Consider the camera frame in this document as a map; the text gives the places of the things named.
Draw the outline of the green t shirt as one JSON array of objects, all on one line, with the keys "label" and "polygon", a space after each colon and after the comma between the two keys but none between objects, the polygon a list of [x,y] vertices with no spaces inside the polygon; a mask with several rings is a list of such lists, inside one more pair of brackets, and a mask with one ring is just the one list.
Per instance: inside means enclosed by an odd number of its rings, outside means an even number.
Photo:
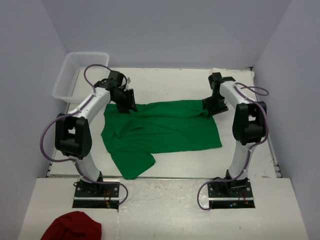
[{"label": "green t shirt", "polygon": [[150,169],[154,154],[202,151],[222,147],[213,117],[201,100],[138,104],[120,113],[115,104],[104,110],[101,137],[121,175],[133,180]]}]

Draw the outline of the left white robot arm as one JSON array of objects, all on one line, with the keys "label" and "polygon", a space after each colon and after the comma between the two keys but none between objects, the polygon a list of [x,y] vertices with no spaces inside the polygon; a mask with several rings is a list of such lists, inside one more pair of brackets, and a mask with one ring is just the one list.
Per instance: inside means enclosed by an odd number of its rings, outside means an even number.
[{"label": "left white robot arm", "polygon": [[91,155],[93,145],[90,124],[103,107],[114,102],[121,114],[137,112],[134,90],[128,88],[128,78],[119,71],[111,70],[107,78],[93,85],[91,93],[77,108],[68,114],[60,114],[55,122],[55,148],[71,161],[87,183],[86,190],[97,197],[103,193],[104,182],[101,171]]}]

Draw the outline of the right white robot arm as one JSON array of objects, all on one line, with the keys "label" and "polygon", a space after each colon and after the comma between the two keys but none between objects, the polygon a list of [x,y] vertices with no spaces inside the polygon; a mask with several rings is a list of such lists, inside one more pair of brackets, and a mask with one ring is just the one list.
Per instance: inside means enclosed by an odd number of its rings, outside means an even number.
[{"label": "right white robot arm", "polygon": [[223,77],[214,72],[208,77],[212,95],[202,100],[202,107],[214,116],[228,111],[226,102],[233,109],[232,134],[236,140],[232,163],[224,178],[215,178],[206,184],[223,188],[227,196],[233,197],[248,182],[248,169],[255,148],[263,144],[269,136],[267,105],[256,101],[242,92],[242,89],[257,94],[255,86],[237,82],[231,76]]}]

